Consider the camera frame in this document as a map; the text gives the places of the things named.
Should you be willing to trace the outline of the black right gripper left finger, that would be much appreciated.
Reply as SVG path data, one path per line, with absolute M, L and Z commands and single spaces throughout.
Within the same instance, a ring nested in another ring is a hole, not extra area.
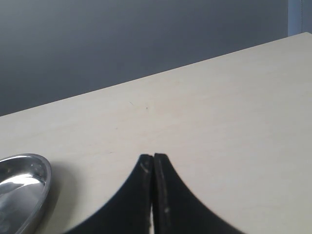
M 154 160 L 140 155 L 129 177 L 97 212 L 68 234 L 148 234 Z

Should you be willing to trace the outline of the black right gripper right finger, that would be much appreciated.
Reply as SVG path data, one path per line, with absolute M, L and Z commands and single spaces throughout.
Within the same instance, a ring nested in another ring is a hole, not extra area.
M 166 154 L 154 155 L 156 234 L 240 234 L 209 210 L 185 185 Z

